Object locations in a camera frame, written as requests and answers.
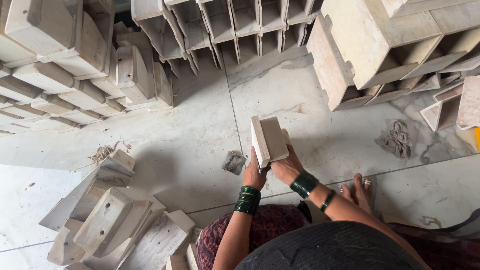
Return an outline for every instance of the sawdust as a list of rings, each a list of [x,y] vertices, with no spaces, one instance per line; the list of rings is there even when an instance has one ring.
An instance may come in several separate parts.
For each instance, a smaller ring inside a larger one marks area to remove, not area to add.
[[[100,146],[96,150],[96,153],[88,157],[91,159],[96,165],[98,165],[102,160],[104,160],[106,157],[108,157],[113,151],[115,151],[115,148],[112,148],[111,146],[105,145],[105,146]]]

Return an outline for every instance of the toe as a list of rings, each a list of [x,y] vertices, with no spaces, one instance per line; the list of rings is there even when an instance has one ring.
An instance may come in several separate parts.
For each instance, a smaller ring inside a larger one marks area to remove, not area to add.
[[[351,196],[351,193],[350,193],[350,189],[348,188],[348,186],[347,186],[346,184],[343,184],[343,185],[342,185],[342,190],[343,190],[342,196],[343,196],[345,199],[347,199],[347,200],[349,200],[349,201],[351,201],[351,202],[354,203],[354,201],[353,201],[353,199],[352,199],[352,196]]]

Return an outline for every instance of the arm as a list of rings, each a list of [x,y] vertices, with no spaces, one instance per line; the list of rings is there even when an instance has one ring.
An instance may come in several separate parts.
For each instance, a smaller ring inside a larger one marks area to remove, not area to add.
[[[290,186],[300,172],[303,171],[303,166],[295,154],[293,146],[287,145],[287,147],[288,151],[290,152],[289,157],[284,160],[274,161],[272,162],[271,166],[275,176]],[[322,183],[318,183],[317,186],[310,192],[308,199],[310,199],[316,206],[321,208],[329,192],[330,188]],[[335,195],[330,201],[328,207],[325,209],[325,214],[328,215],[333,221],[357,221],[383,232],[395,240],[395,242],[399,243],[426,269],[430,269],[430,267],[422,260],[420,255],[418,255],[415,249],[407,241],[390,230],[390,228],[388,228],[374,216],[367,213],[359,206],[345,199],[344,197],[339,196],[338,194]]]
[[[243,174],[243,185],[248,185],[261,190],[266,182],[266,175],[269,169],[258,173],[258,161],[255,149],[251,147],[250,164]],[[252,215],[233,212],[230,223],[223,235],[222,241],[213,263],[213,270],[232,270],[249,254],[250,246],[250,225]]]

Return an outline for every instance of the woman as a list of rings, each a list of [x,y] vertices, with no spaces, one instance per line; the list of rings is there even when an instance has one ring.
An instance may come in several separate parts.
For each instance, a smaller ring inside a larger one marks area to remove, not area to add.
[[[373,217],[371,187],[361,185],[360,174],[351,190],[343,185],[342,196],[337,195],[307,173],[293,147],[287,147],[289,157],[271,163],[275,176],[308,197],[333,222],[308,226],[306,217],[292,206],[259,208],[268,169],[258,172],[252,147],[235,211],[202,232],[197,249],[200,270],[430,269],[411,245]]]

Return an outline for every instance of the wooden mold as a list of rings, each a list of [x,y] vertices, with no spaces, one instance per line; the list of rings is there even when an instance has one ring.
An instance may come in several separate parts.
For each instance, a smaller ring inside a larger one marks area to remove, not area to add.
[[[381,0],[329,0],[321,11],[359,90],[403,78],[443,35],[429,12],[390,19]]]

